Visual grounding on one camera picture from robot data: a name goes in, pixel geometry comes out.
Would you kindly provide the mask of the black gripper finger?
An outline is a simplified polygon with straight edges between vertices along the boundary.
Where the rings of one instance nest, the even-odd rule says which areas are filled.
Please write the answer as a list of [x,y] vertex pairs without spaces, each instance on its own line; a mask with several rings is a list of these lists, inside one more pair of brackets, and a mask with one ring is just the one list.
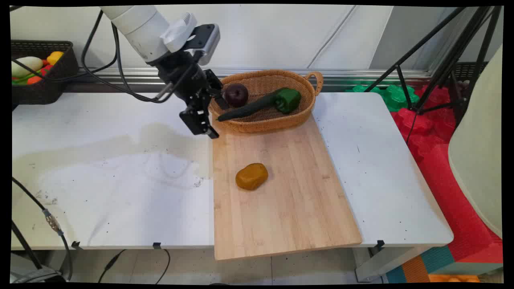
[[222,96],[223,84],[220,79],[213,73],[211,69],[204,71],[208,83],[207,92],[213,97],[217,105],[222,109],[226,110],[229,108],[229,104]]
[[211,98],[207,90],[198,90],[184,99],[186,109],[181,111],[179,116],[193,135],[204,134],[211,139],[217,139],[220,136],[209,120],[208,106]]

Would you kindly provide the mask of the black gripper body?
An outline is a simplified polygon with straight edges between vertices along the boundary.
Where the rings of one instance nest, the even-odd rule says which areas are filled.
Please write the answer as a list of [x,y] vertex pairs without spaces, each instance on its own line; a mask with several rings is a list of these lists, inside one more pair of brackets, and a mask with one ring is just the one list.
[[165,82],[165,88],[149,100],[162,104],[177,93],[178,98],[187,105],[208,105],[210,95],[207,93],[207,79],[198,64],[203,56],[203,51],[195,51],[192,55],[187,51],[178,51],[167,53],[151,62],[157,68],[160,79]]

